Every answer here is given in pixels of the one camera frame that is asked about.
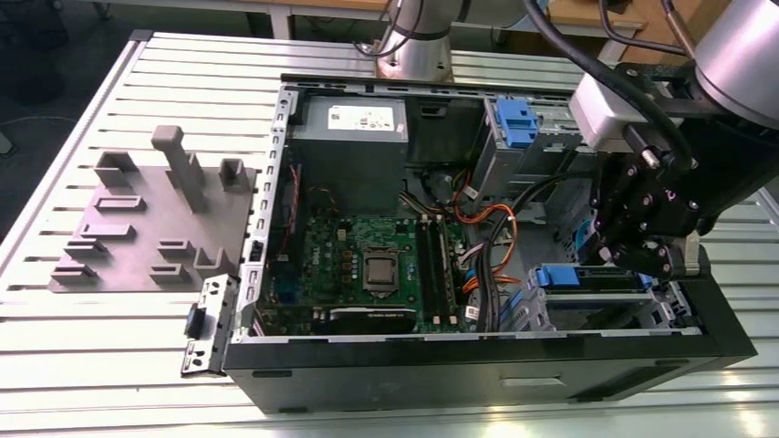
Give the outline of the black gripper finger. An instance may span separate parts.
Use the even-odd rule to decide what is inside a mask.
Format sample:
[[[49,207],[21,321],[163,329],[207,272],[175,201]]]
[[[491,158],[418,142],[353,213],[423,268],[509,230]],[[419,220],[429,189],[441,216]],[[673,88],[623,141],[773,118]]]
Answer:
[[[641,193],[613,223],[613,263],[658,279],[701,276],[700,205],[670,190]]]
[[[647,245],[647,214],[655,206],[653,183],[661,170],[654,153],[601,153],[591,182],[595,212],[591,235],[578,249],[582,265],[659,266]]]

